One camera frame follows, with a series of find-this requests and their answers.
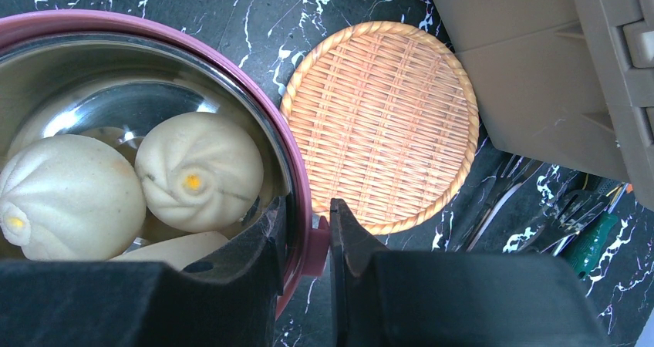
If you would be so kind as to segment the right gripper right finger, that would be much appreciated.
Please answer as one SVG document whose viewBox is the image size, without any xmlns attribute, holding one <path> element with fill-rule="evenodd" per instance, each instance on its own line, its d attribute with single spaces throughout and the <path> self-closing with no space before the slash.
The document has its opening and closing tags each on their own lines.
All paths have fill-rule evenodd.
<svg viewBox="0 0 654 347">
<path fill-rule="evenodd" d="M 337 346 L 607 346 L 579 280 L 536 254 L 393 251 L 331 202 Z"/>
</svg>

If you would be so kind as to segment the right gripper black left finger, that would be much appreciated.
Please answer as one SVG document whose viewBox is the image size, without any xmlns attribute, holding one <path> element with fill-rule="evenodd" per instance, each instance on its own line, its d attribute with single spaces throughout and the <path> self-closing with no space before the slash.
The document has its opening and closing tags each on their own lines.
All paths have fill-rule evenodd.
<svg viewBox="0 0 654 347">
<path fill-rule="evenodd" d="M 1 263 L 3 346 L 270 346 L 287 198 L 174 270 L 163 262 Z"/>
</svg>

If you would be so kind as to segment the steamed bun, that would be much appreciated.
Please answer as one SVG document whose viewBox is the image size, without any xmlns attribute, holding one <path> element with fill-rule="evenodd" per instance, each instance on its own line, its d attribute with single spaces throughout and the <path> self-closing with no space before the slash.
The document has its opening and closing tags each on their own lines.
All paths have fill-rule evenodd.
<svg viewBox="0 0 654 347">
<path fill-rule="evenodd" d="M 208 231 L 150 244 L 111 258 L 111 261 L 161 261 L 180 271 L 226 243 L 228 239 L 223 234 Z"/>
<path fill-rule="evenodd" d="M 255 203 L 264 165 L 242 127 L 216 113 L 192 112 L 155 126 L 135 158 L 150 212 L 191 233 L 219 231 Z"/>
<path fill-rule="evenodd" d="M 132 164 L 97 139 L 35 141 L 1 172 L 1 232 L 36 261 L 103 261 L 140 233 L 146 202 Z"/>
</svg>

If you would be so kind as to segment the steamed bun front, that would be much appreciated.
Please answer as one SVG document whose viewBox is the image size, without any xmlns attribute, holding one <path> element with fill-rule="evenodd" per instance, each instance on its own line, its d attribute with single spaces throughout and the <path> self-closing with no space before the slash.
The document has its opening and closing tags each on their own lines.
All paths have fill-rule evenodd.
<svg viewBox="0 0 654 347">
<path fill-rule="evenodd" d="M 103 261 L 140 233 L 146 202 L 132 164 L 97 139 L 35 141 L 1 172 L 1 232 L 36 261 Z"/>
</svg>

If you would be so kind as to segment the metal food tongs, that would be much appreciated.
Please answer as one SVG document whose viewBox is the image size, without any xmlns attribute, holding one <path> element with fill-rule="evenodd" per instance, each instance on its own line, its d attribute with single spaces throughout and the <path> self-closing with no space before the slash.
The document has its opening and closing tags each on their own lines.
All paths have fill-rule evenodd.
<svg viewBox="0 0 654 347">
<path fill-rule="evenodd" d="M 455 251 L 472 251 L 495 217 L 541 167 L 542 162 L 513 155 L 496 170 L 496 180 L 474 218 L 474 225 L 462 234 Z M 609 198 L 593 190 L 561 192 L 527 223 L 530 237 L 519 244 L 524 253 L 560 252 L 558 246 L 581 233 L 609 204 Z"/>
</svg>

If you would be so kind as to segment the red steel lunch bowl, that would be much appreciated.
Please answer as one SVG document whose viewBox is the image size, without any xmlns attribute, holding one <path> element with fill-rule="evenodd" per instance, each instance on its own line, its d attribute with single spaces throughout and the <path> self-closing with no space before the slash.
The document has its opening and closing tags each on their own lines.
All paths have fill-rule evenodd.
<svg viewBox="0 0 654 347">
<path fill-rule="evenodd" d="M 329 221 L 320 217 L 313 227 L 313 213 L 304 160 L 292 132 L 278 108 L 258 84 L 217 50 L 179 30 L 132 15 L 97 10 L 45 10 L 4 17 L 1 20 L 1 47 L 6 49 L 30 39 L 68 32 L 119 32 L 164 42 L 211 64 L 262 110 L 268 124 L 278 133 L 284 157 L 290 164 L 295 193 L 295 237 L 288 244 L 284 288 L 278 296 L 275 315 L 280 317 L 303 276 L 322 275 L 329 251 Z"/>
</svg>

